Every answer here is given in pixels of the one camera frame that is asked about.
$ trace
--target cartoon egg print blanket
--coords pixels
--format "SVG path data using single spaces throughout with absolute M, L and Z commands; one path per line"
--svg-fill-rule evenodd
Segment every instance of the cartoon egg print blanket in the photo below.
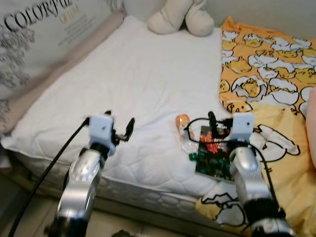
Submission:
M 305 115 L 310 90 L 316 86 L 316 39 L 234 24 L 231 18 L 222 28 L 219 98 L 231 113 L 251 111 L 255 115 L 250 142 L 268 162 L 287 220 L 299 236 L 314 237 L 316 170 Z M 233 183 L 219 181 L 197 201 L 196 209 L 223 228 L 250 236 Z

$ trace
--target mattress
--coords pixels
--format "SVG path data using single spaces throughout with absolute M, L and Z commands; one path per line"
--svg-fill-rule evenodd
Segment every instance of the mattress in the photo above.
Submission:
M 111 109 L 118 132 L 131 117 L 136 123 L 130 141 L 108 158 L 104 180 L 195 200 L 217 181 L 195 173 L 196 164 L 181 148 L 175 117 L 206 117 L 209 111 L 219 119 L 229 117 L 218 100 L 220 73 L 220 29 L 204 38 L 187 31 L 158 36 L 129 16 L 48 88 L 1 144 L 23 154 L 22 162 L 39 175 L 86 116 Z M 49 180 L 60 183 L 87 144 L 84 128 Z

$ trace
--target small bottle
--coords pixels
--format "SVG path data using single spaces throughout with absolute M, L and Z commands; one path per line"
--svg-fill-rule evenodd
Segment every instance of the small bottle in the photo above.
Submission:
M 188 115 L 178 115 L 176 117 L 176 126 L 179 130 L 179 133 L 180 133 L 182 148 L 186 153 L 191 154 L 191 153 L 197 152 L 198 143 L 193 142 L 193 141 L 189 140 L 188 137 L 186 137 L 184 129 L 189 124 L 189 122 L 190 122 L 190 118 Z M 190 133 L 191 138 L 194 138 L 193 132 L 189 131 L 189 133 Z

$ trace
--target plush toy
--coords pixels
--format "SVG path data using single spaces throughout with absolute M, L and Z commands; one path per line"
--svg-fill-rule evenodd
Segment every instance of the plush toy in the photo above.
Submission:
M 159 35 L 177 32 L 185 19 L 192 35 L 203 37 L 211 34 L 214 20 L 205 10 L 206 0 L 167 0 L 161 11 L 147 22 L 148 29 Z

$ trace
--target floor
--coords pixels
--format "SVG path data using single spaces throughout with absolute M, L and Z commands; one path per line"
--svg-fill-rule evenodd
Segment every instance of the floor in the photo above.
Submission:
M 26 211 L 15 237 L 43 237 L 43 230 L 53 220 L 57 200 L 35 197 Z M 0 237 L 7 237 L 11 224 L 7 225 Z M 184 237 L 177 233 L 125 219 L 112 214 L 93 211 L 89 222 L 87 237 L 110 237 L 125 230 L 136 237 Z

